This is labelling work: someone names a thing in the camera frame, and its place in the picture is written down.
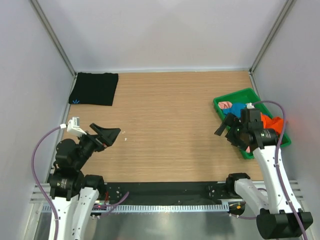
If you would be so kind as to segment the blue t shirt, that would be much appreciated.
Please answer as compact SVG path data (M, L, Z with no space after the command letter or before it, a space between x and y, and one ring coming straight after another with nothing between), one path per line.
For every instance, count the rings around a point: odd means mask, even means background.
M237 118L240 118L242 110L245 109L246 107L247 105L245 103L236 102L236 103L233 103L230 108L222 109L222 112L225 116L228 114L233 114Z

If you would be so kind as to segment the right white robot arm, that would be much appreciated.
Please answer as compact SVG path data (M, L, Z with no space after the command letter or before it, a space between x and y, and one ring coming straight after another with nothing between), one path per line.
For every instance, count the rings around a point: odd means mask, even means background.
M225 192L231 198L240 196L255 214L259 234L265 240L303 237L312 225L310 212L303 211L296 199L282 163L277 132L265 128L257 108L243 109L238 118L228 113L215 135L225 137L241 150L250 149L261 169L267 195L263 195L246 173L231 173L225 181Z

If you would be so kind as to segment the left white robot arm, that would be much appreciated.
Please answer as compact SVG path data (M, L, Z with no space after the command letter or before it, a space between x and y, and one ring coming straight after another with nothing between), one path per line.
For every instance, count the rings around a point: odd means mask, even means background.
M103 128L95 123L90 128L94 134L69 121L67 131L75 134L79 142L66 138L56 146L54 172L48 180L52 201L51 240L82 239L96 200L101 200L107 192L101 175L84 175L81 169L94 152L111 147L121 129Z

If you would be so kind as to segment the pink t shirt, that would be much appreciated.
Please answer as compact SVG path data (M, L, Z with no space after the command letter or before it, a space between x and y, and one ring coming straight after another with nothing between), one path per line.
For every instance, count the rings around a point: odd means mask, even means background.
M219 107L221 110L230 109L232 106L233 106L233 104L232 104L230 101L220 101L220 102L218 103L218 107Z

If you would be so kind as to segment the green plastic bin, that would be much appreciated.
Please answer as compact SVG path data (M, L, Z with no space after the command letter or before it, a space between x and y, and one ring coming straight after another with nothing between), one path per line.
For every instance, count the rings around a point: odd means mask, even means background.
M235 91L235 92L214 98L213 99L214 109L222 121L224 120L226 115L224 115L224 113L222 112L222 109L219 108L218 103L223 102L223 101L229 101L232 104L234 104L234 103L247 104L247 103L259 102L259 101L261 101L261 99L258 97L258 95L254 92L254 90L252 88L245 88L245 89L242 89L239 91ZM257 104L257 105L255 105L255 107L260 109L261 113L269 116L270 118L274 117L271 114L271 112L269 111L269 109L263 103ZM290 137L285 133L282 138L281 147L282 148L287 147L291 143L292 143L292 141L291 141ZM253 159L254 158L252 153L243 151L241 149L239 151L242 154L244 159Z

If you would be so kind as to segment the folded black t shirt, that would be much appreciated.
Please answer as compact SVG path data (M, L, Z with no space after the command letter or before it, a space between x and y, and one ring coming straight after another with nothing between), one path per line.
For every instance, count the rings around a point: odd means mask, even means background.
M117 73L79 72L68 103L112 106L118 81Z

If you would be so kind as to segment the orange t shirt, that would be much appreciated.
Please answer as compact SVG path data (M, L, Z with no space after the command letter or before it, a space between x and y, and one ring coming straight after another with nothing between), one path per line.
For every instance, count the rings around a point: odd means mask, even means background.
M281 135L284 126L283 118L279 116L270 118L268 115L263 113L260 114L260 117L263 122L264 129L273 129L278 137Z

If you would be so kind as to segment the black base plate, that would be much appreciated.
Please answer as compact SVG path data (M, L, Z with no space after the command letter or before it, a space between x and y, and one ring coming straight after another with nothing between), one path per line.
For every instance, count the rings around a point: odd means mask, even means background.
M123 204L135 206L218 205L240 199L235 193L228 192L224 181L109 182L105 184L105 190L111 204L129 193Z

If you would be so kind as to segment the aluminium frame rail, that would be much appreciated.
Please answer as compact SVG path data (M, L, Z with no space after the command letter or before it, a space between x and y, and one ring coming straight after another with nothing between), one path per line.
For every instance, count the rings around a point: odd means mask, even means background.
M51 187L48 183L43 183L42 185L43 191L46 193L47 197L51 199L50 197L50 190ZM45 198L44 194L42 193L41 189L38 185L35 185L32 195L30 197L30 203L32 204L43 204L47 203L47 199Z

